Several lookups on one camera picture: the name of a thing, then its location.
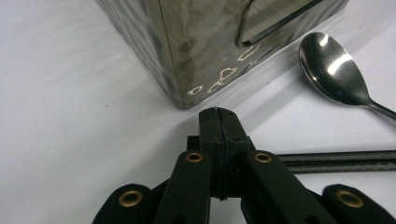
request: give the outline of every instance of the metal spoon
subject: metal spoon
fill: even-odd
[[[396,113],[370,98],[363,76],[347,51],[329,35],[307,35],[300,64],[314,87],[335,102],[360,105],[396,120]]]

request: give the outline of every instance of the silver spoon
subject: silver spoon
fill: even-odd
[[[300,64],[314,87],[335,102],[360,105],[396,120],[396,113],[370,98],[363,76],[347,51],[329,35],[307,35]]]

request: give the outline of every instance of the gray container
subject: gray container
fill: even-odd
[[[190,108],[328,19],[348,0],[97,2],[172,101]]]

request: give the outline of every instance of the white table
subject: white table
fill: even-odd
[[[396,1],[351,0],[317,27],[353,56],[373,99],[396,110]],[[190,110],[167,99],[95,1],[0,1],[0,223],[91,223],[110,193],[168,178],[198,113],[234,111],[258,149],[396,148],[396,123],[334,104],[308,84],[301,39]],[[396,172],[298,175],[341,183],[396,217]],[[210,223],[245,223],[239,200]]]

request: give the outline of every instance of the box handle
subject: box handle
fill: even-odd
[[[265,38],[267,35],[271,34],[273,31],[279,29],[280,27],[282,27],[283,25],[285,25],[289,21],[294,20],[296,17],[298,17],[299,15],[303,14],[304,12],[306,12],[309,8],[315,6],[317,3],[319,3],[319,2],[321,2],[323,0],[313,0],[313,1],[311,1],[307,5],[299,8],[295,12],[291,13],[286,18],[284,18],[281,21],[275,23],[270,28],[258,33],[257,35],[251,37],[249,40],[244,41],[243,40],[243,36],[244,36],[244,32],[245,32],[245,24],[246,24],[246,21],[247,21],[247,18],[248,18],[248,12],[250,10],[251,5],[254,3],[254,1],[255,0],[247,0],[247,2],[245,3],[245,5],[242,8],[242,12],[241,12],[241,15],[240,15],[240,19],[239,19],[239,22],[238,22],[238,27],[236,29],[236,35],[235,35],[235,45],[239,49],[251,47],[255,43],[257,43],[260,40],[262,40],[263,38]]]

